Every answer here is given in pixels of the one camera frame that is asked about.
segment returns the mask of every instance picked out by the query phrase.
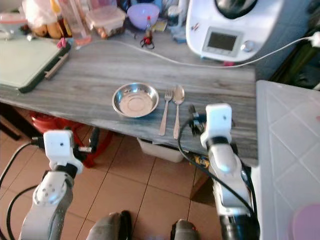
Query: white power cable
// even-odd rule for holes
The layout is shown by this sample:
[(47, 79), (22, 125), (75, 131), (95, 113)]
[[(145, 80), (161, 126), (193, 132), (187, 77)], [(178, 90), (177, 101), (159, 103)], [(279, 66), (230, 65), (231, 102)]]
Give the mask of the white power cable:
[(272, 54), (275, 54), (275, 53), (277, 53), (277, 52), (279, 52), (279, 51), (281, 51), (281, 50), (283, 50), (283, 49), (285, 49), (285, 48), (287, 48), (287, 47), (289, 47), (289, 46), (291, 46), (291, 45), (293, 45), (293, 44), (295, 44), (295, 43), (297, 43), (297, 42), (300, 42), (300, 41), (303, 41), (303, 40), (309, 40), (309, 41), (311, 41), (312, 39), (313, 39), (312, 36), (307, 36), (307, 37), (299, 38), (299, 39), (297, 39), (297, 40), (295, 40), (295, 41), (292, 41), (292, 42), (288, 43), (287, 45), (285, 45), (285, 46), (283, 46), (283, 47), (281, 47), (281, 48), (279, 48), (279, 49), (277, 49), (277, 50), (275, 50), (275, 51), (272, 51), (272, 52), (270, 52), (270, 53), (268, 53), (268, 54), (266, 54), (266, 55), (264, 55), (264, 56), (262, 56), (262, 57), (259, 57), (259, 58), (255, 59), (255, 60), (248, 61), (248, 62), (239, 64), (239, 65), (233, 65), (233, 66), (211, 66), (211, 65), (201, 65), (201, 64), (185, 63), (185, 62), (180, 62), (180, 61), (173, 60), (173, 59), (171, 59), (171, 58), (168, 58), (168, 57), (163, 56), (163, 55), (161, 55), (161, 54), (155, 53), (155, 52), (153, 52), (153, 51), (144, 50), (144, 49), (141, 48), (141, 47), (136, 47), (136, 46), (134, 46), (134, 45), (132, 45), (132, 44), (128, 44), (128, 43), (125, 43), (125, 42), (122, 42), (122, 41), (119, 41), (119, 40), (108, 40), (108, 42), (115, 42), (115, 43), (119, 43), (119, 44), (125, 45), (125, 46), (127, 46), (127, 47), (132, 48), (132, 49), (136, 49), (136, 50), (138, 50), (138, 51), (141, 51), (141, 52), (143, 52), (143, 53), (156, 56), (156, 57), (158, 57), (158, 58), (161, 58), (161, 59), (166, 60), (166, 61), (168, 61), (168, 62), (170, 62), (170, 63), (173, 63), (173, 64), (190, 66), (190, 67), (201, 67), (201, 68), (212, 68), (212, 69), (224, 69), (224, 68), (239, 68), (239, 67), (242, 67), (242, 66), (245, 66), (245, 65), (248, 65), (248, 64), (253, 64), (253, 63), (258, 62), (258, 61), (260, 61), (260, 60), (262, 60), (262, 59), (264, 59), (264, 58), (266, 58), (266, 57), (268, 57), (268, 56), (270, 56), (270, 55), (272, 55)]

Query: kitchen counter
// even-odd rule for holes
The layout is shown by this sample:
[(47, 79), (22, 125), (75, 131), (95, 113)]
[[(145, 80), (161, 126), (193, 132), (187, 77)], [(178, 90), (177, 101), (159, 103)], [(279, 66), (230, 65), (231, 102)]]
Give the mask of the kitchen counter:
[[(235, 127), (233, 140), (239, 156), (251, 163), (257, 161), (256, 81), (253, 67), (233, 69), (188, 66), (169, 62), (139, 51), (140, 38), (123, 34), (111, 40), (99, 40), (79, 50), (72, 49), (69, 60), (51, 80), (43, 80), (33, 91), (18, 93), (2, 87), (0, 102), (98, 126), (115, 132), (177, 146), (173, 139), (176, 106), (169, 103), (165, 136), (159, 136), (166, 88), (181, 84), (185, 101), (180, 106), (180, 125), (188, 118), (188, 106), (199, 112), (207, 104), (228, 103), (232, 107)], [(137, 46), (138, 49), (122, 43)], [(201, 60), (186, 44), (176, 44), (168, 33), (154, 35), (154, 53), (183, 63), (213, 66)], [(124, 84), (149, 83), (158, 90), (159, 105), (141, 118), (119, 116), (112, 107), (114, 92)], [(185, 131), (182, 146), (195, 153), (206, 153), (200, 138)]]

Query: food item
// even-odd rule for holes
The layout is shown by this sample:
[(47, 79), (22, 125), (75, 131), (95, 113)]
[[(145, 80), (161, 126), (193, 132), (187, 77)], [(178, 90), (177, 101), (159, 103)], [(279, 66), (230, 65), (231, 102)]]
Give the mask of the food item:
[(48, 33), (53, 39), (60, 39), (63, 35), (59, 23), (54, 22), (47, 25)]
[(47, 25), (41, 25), (39, 27), (33, 28), (32, 31), (39, 37), (44, 37), (48, 33)]

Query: white plastic bin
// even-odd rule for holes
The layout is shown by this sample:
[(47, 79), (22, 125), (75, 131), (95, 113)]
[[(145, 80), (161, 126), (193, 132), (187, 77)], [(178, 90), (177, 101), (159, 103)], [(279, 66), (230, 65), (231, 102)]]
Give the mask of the white plastic bin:
[(163, 145), (152, 144), (152, 142), (137, 138), (142, 151), (145, 154), (165, 159), (170, 162), (179, 163), (184, 159), (184, 156), (178, 149)]

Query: metal bowl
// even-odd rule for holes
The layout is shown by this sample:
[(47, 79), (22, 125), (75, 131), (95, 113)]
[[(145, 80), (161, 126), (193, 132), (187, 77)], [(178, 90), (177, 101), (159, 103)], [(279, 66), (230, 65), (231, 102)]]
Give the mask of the metal bowl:
[(156, 109), (158, 92), (150, 85), (140, 82), (121, 86), (112, 97), (113, 109), (129, 118), (140, 118)]

